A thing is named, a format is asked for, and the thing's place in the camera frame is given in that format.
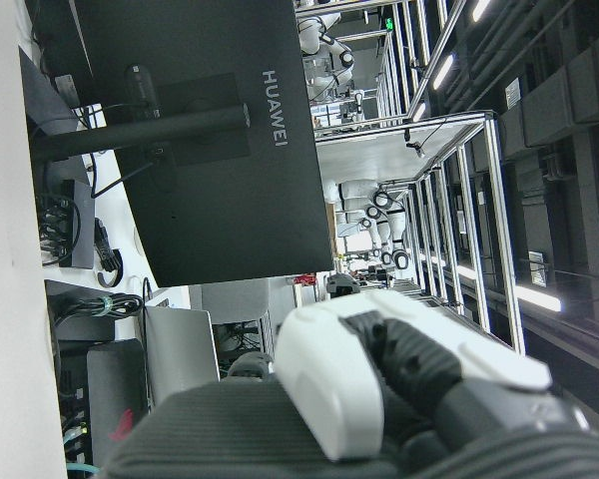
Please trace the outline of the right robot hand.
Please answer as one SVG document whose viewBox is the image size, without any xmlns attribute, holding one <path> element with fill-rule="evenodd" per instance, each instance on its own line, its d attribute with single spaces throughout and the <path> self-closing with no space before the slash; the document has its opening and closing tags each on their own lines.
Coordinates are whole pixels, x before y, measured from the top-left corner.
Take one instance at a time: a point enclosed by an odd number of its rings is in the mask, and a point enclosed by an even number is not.
<svg viewBox="0 0 599 479">
<path fill-rule="evenodd" d="M 172 395 L 104 478 L 599 478 L 599 433 L 548 366 L 371 289 L 293 310 L 273 373 Z"/>
</svg>

